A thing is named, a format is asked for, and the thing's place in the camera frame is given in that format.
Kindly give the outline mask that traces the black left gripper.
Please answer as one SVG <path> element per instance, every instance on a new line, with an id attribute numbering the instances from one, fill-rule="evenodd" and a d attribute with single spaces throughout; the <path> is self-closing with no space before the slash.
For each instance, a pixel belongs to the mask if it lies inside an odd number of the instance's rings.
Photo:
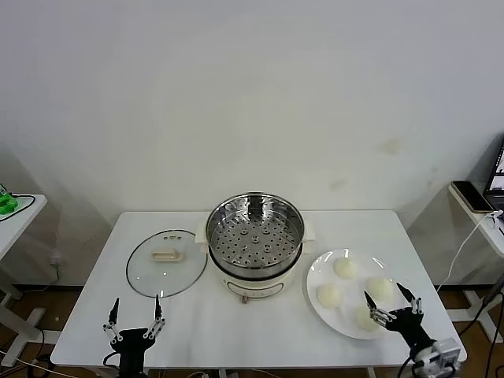
<path id="1" fill-rule="evenodd" d="M 118 376 L 120 378 L 147 377 L 144 372 L 145 353 L 154 345 L 155 338 L 165 326 L 159 295 L 155 296 L 154 322 L 148 329 L 134 328 L 119 332 L 117 330 L 119 301 L 120 299 L 116 298 L 109 311 L 108 321 L 102 326 L 112 343 L 113 351 L 119 355 Z"/>

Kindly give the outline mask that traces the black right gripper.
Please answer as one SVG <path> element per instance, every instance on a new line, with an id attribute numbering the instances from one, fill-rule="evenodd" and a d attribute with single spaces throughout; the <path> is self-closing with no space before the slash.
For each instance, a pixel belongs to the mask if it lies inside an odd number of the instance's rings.
<path id="1" fill-rule="evenodd" d="M 431 347 L 435 342 L 431 339 L 426 331 L 422 328 L 423 321 L 422 300 L 420 297 L 415 297 L 413 293 L 406 287 L 397 283 L 399 291 L 405 300 L 410 304 L 411 309 L 397 309 L 390 313 L 379 309 L 367 291 L 364 291 L 365 300 L 369 308 L 370 318 L 380 325 L 386 327 L 391 332 L 397 332 L 405 340 L 408 347 L 415 353 Z"/>

